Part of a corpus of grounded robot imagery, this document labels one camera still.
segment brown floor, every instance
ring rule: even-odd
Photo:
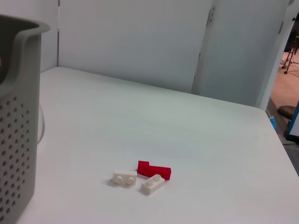
[[[286,57],[287,53],[284,53],[282,61]],[[292,61],[299,63],[299,52],[293,57]],[[284,74],[286,70],[282,69],[281,66],[278,69],[271,98],[277,108],[283,105],[297,106],[299,100],[299,64],[292,63],[288,74]]]

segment blue object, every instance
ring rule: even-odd
[[[275,123],[275,119],[274,119],[274,117],[271,117],[271,118],[269,118],[269,119],[270,119],[271,124],[273,125],[273,128],[275,129],[275,131],[277,131],[277,129],[276,129],[276,123]]]

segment white wall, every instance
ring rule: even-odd
[[[214,5],[192,92],[255,106],[288,0],[216,0]]]
[[[278,67],[280,59],[284,53],[286,42],[289,38],[291,29],[293,27],[294,21],[293,18],[296,18],[297,13],[299,12],[299,0],[295,0],[291,5],[288,6],[285,18],[284,25],[281,30],[281,35],[276,40],[273,47],[273,52],[271,55],[271,60],[269,61],[268,71],[265,73],[269,77],[264,79],[256,107],[266,110],[269,98],[271,96],[273,86],[276,80],[276,75],[278,72]]]
[[[0,13],[50,25],[42,34],[41,71],[57,66],[58,0],[0,0]]]
[[[62,0],[59,66],[191,92],[211,0]]]

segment gray basket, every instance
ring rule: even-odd
[[[0,224],[14,224],[34,193],[44,23],[0,15]]]

